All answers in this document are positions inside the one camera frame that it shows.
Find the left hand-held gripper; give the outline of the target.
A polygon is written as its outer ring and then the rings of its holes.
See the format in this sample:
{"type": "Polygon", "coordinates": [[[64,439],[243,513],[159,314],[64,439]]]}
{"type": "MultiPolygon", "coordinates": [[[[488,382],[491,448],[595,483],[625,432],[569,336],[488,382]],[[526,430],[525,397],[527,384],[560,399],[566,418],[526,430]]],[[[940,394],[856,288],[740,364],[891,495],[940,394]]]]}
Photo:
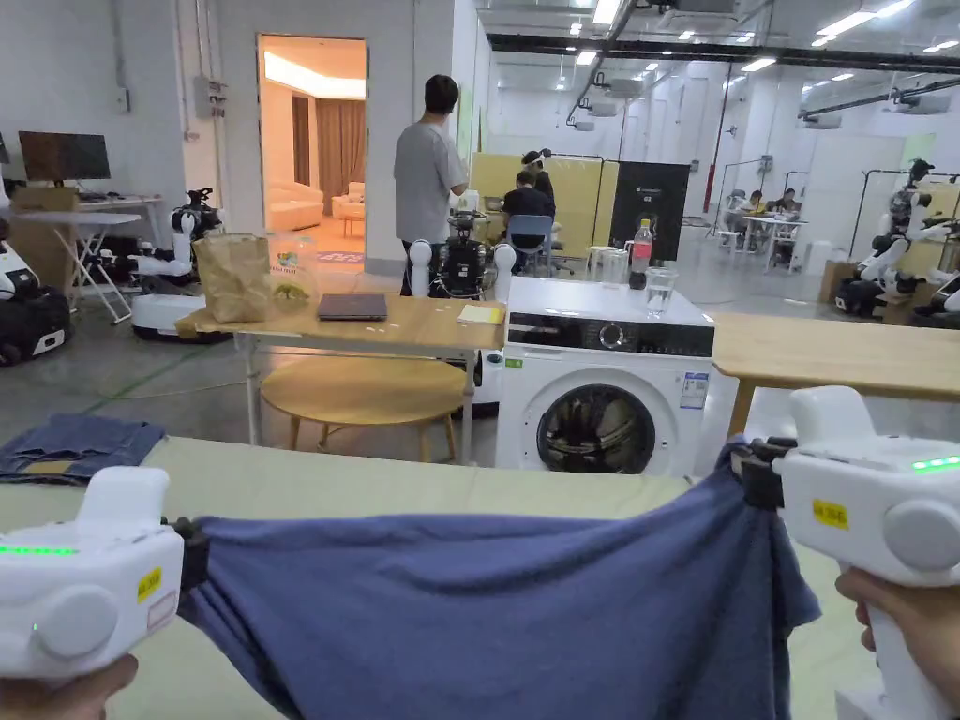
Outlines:
{"type": "Polygon", "coordinates": [[[162,515],[169,475],[111,467],[71,521],[1,539],[1,675],[72,680],[102,670],[166,627],[205,582],[199,525],[162,515]]]}

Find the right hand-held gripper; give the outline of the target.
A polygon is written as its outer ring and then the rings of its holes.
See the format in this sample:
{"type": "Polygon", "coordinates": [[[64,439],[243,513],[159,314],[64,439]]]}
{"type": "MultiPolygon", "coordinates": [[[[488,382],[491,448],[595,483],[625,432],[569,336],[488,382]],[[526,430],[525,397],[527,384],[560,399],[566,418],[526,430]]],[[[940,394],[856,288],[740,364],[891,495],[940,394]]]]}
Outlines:
{"type": "MultiPolygon", "coordinates": [[[[795,391],[795,439],[738,449],[747,501],[774,511],[799,544],[911,588],[959,588],[959,447],[882,434],[861,395],[846,386],[795,391]]],[[[840,690],[841,719],[954,719],[958,689],[944,695],[923,674],[892,619],[870,607],[880,678],[840,690]]]]}

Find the person's right hand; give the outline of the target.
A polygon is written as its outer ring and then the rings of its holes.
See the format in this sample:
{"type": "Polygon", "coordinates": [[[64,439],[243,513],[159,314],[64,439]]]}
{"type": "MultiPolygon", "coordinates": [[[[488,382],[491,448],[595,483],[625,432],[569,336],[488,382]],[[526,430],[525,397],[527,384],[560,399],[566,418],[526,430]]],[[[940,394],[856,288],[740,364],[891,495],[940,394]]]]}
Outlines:
{"type": "Polygon", "coordinates": [[[868,609],[887,614],[902,633],[914,661],[944,695],[959,684],[959,594],[956,588],[911,588],[892,584],[856,568],[843,572],[836,590],[856,604],[864,627],[861,641],[876,649],[868,609]]]}

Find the person's left hand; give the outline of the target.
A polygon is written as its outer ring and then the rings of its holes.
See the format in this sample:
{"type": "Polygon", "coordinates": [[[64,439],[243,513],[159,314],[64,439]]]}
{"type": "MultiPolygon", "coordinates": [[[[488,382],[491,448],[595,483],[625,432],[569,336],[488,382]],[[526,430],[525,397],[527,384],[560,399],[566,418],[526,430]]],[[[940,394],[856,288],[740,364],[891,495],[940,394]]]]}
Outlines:
{"type": "Polygon", "coordinates": [[[1,681],[3,719],[104,719],[111,699],[127,688],[139,670],[127,654],[109,667],[59,687],[27,680],[1,681]]]}

